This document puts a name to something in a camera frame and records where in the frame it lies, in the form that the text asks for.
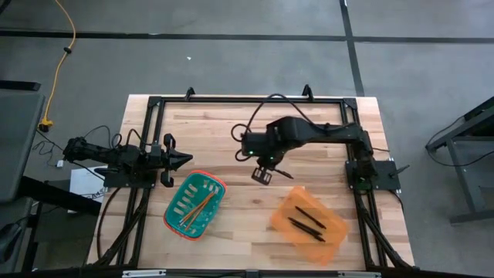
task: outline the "pen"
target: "pen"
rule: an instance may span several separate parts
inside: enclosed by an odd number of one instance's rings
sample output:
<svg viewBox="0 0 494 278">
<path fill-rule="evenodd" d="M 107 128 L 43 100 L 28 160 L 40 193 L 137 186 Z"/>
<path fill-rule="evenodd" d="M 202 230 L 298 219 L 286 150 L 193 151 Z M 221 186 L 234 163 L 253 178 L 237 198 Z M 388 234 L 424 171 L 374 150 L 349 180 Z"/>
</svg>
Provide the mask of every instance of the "pen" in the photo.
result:
<svg viewBox="0 0 494 278">
<path fill-rule="evenodd" d="M 291 223 L 292 223 L 292 225 L 294 225 L 295 227 L 297 227 L 297 228 L 299 228 L 299 229 L 303 230 L 304 232 L 306 232 L 308 235 L 311 235 L 314 239 L 317 239 L 317 240 L 318 240 L 318 241 L 320 241 L 320 242 L 326 242 L 326 240 L 324 240 L 323 238 L 321 238 L 321 237 L 320 237 L 320 236 L 318 236 L 318 235 L 314 235 L 314 234 L 312 234 L 311 232 L 307 231 L 305 228 L 303 228 L 303 226 L 301 226 L 301 225 L 297 224 L 296 222 L 291 222 Z"/>
<path fill-rule="evenodd" d="M 309 213 L 307 213 L 303 209 L 299 208 L 298 206 L 295 206 L 295 209 L 298 210 L 299 212 L 302 212 L 302 214 L 305 215 L 305 216 L 307 216 L 310 220 L 314 221 L 314 223 L 316 223 L 316 225 L 318 225 L 320 228 L 323 228 L 323 229 L 326 228 L 326 226 L 323 225 L 323 223 L 317 221 L 317 219 L 315 219 L 314 217 L 312 217 Z"/>
<path fill-rule="evenodd" d="M 307 226 L 307 225 L 303 224 L 303 223 L 302 223 L 302 222 L 300 222 L 300 221 L 296 221 L 295 219 L 293 219 L 293 218 L 291 218 L 291 217 L 289 217 L 288 219 L 289 219 L 292 223 L 295 223 L 295 224 L 297 224 L 297 225 L 299 225 L 299 226 L 303 227 L 303 228 L 304 228 L 307 232 L 309 232 L 309 233 L 311 233 L 311 234 L 313 234 L 313 235 L 315 235 L 315 236 L 321 236 L 321 235 L 322 235 L 322 233 L 320 233 L 319 231 L 317 231 L 317 230 L 315 230 L 315 229 L 313 229 L 313 228 L 310 228 L 309 226 Z"/>
</svg>

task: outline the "wooden stick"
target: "wooden stick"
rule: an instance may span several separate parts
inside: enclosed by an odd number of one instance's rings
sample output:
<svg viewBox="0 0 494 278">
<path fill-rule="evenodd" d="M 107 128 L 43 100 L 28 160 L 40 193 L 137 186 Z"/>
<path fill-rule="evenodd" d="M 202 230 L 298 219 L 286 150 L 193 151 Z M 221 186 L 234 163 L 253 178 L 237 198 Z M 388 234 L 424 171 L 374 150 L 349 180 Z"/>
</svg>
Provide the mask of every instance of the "wooden stick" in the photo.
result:
<svg viewBox="0 0 494 278">
<path fill-rule="evenodd" d="M 179 224 L 180 225 L 184 224 L 189 218 L 191 218 L 192 214 L 194 214 L 194 212 L 197 211 L 197 209 L 199 209 L 203 204 L 208 202 L 209 199 L 211 199 L 214 194 L 215 194 L 215 192 L 209 193 L 209 195 L 204 200 L 202 200 L 202 202 L 199 203 L 199 205 L 197 205 L 195 208 L 193 208 L 186 216 L 184 216 L 184 218 L 182 218 L 182 220 L 180 221 Z"/>
<path fill-rule="evenodd" d="M 198 213 L 196 213 L 196 214 L 194 215 L 194 218 L 193 218 L 193 219 L 192 219 L 192 220 L 188 223 L 187 228 L 185 228 L 185 231 L 187 231 L 187 230 L 191 227 L 191 225 L 192 225 L 192 223 L 194 222 L 194 220 L 195 220 L 195 219 L 196 219 L 196 218 L 197 218 L 197 217 L 201 214 L 202 209 L 203 209 L 203 208 L 204 208 L 207 204 L 208 204 L 207 202 L 206 202 L 206 203 L 204 203 L 204 204 L 202 204 L 201 208 L 198 210 Z"/>
</svg>

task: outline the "wood grain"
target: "wood grain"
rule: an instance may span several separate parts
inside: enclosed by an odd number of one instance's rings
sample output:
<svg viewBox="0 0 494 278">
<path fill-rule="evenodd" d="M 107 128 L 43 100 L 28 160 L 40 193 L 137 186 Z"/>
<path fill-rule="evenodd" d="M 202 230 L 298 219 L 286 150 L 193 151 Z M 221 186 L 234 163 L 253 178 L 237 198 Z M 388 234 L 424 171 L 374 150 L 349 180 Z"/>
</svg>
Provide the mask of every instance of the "wood grain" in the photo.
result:
<svg viewBox="0 0 494 278">
<path fill-rule="evenodd" d="M 129 129 L 142 130 L 149 95 L 130 95 L 120 129 L 127 136 Z M 387 149 L 386 137 L 376 98 L 358 97 L 360 122 L 370 134 L 373 147 Z M 223 180 L 228 191 L 206 235 L 197 242 L 182 239 L 163 224 L 163 214 L 176 188 L 165 188 L 157 182 L 151 193 L 139 267 L 195 269 L 260 269 L 260 270 L 363 270 L 354 198 L 347 189 L 343 164 L 347 159 L 342 144 L 308 144 L 286 155 L 279 168 L 288 171 L 294 180 L 274 174 L 269 187 L 250 178 L 255 160 L 237 162 L 235 152 L 240 144 L 230 137 L 234 124 L 247 123 L 258 104 L 252 103 L 167 103 L 164 110 L 162 136 L 172 133 L 177 150 L 194 155 L 194 159 L 173 174 L 180 185 L 191 170 L 208 171 Z M 300 109 L 316 123 L 341 124 L 340 110 L 331 104 L 300 104 Z M 282 116 L 298 116 L 287 104 L 266 104 L 252 124 L 254 131 Z M 151 141 L 154 124 L 151 125 Z M 137 137 L 130 142 L 138 144 Z M 388 153 L 375 151 L 377 160 Z M 333 209 L 350 227 L 348 237 L 332 263 L 318 266 L 307 262 L 291 244 L 269 226 L 272 212 L 295 185 L 305 186 L 315 198 Z M 106 250 L 117 237 L 124 223 L 128 189 L 123 188 L 110 204 L 103 221 L 102 249 Z M 413 264 L 410 243 L 398 200 L 389 192 L 376 192 L 376 202 L 383 233 L 402 258 Z M 373 236 L 369 237 L 374 261 L 377 252 Z M 134 242 L 130 235 L 127 258 Z M 96 260 L 96 241 L 88 262 Z"/>
</svg>

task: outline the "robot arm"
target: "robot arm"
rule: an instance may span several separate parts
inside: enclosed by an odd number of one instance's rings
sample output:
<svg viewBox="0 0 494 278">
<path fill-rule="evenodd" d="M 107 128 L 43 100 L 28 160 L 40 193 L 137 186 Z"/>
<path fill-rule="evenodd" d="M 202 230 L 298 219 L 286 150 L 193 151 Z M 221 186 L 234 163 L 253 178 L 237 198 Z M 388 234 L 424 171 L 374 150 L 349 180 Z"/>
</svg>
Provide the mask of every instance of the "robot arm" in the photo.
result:
<svg viewBox="0 0 494 278">
<path fill-rule="evenodd" d="M 63 155 L 64 160 L 69 162 L 90 159 L 108 164 L 107 168 L 95 170 L 105 177 L 105 187 L 152 188 L 157 169 L 162 168 L 161 183 L 173 187 L 170 170 L 177 171 L 192 159 L 192 155 L 176 151 L 171 134 L 164 135 L 164 146 L 165 150 L 159 144 L 152 144 L 149 152 L 129 144 L 106 148 L 87 143 L 84 137 L 77 137 L 69 140 Z"/>
<path fill-rule="evenodd" d="M 292 176 L 276 169 L 285 153 L 307 143 L 350 144 L 357 160 L 356 172 L 362 178 L 377 175 L 369 134 L 358 124 L 344 126 L 313 124 L 299 117 L 283 117 L 266 126 L 265 133 L 247 132 L 242 135 L 242 155 L 258 157 L 259 167 L 252 178 L 267 185 L 271 174 L 277 171 L 288 178 Z"/>
</svg>

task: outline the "teal plastic basket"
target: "teal plastic basket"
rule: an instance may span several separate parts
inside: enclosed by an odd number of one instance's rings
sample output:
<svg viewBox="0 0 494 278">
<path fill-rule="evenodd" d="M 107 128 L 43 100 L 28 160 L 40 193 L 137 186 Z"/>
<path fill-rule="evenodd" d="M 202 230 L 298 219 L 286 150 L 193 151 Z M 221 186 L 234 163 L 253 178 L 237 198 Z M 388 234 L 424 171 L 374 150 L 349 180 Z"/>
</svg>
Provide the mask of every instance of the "teal plastic basket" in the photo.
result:
<svg viewBox="0 0 494 278">
<path fill-rule="evenodd" d="M 194 216 L 190 217 L 182 225 L 181 220 L 205 200 L 211 192 L 216 193 L 209 199 L 209 202 L 186 230 Z M 179 236 L 190 240 L 198 240 L 215 217 L 225 193 L 226 184 L 219 178 L 205 171 L 195 170 L 191 172 L 178 188 L 170 205 L 168 205 L 167 211 L 163 216 L 164 224 Z"/>
</svg>

